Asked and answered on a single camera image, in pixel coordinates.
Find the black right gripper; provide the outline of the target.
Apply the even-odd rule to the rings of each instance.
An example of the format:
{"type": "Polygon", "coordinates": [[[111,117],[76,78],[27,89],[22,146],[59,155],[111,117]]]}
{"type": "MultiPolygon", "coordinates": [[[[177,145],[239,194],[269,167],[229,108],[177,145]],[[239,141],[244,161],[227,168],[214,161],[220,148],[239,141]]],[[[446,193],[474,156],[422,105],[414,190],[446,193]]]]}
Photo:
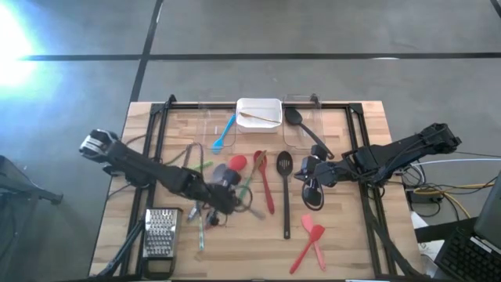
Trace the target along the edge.
{"type": "Polygon", "coordinates": [[[324,186],[335,186],[338,182],[346,181],[347,163],[345,161],[325,161],[326,159],[327,152],[320,145],[313,145],[312,156],[302,159],[301,167],[298,172],[294,173],[294,178],[306,181],[312,174],[312,178],[324,186]],[[314,168],[313,156],[321,160],[314,168]]]}

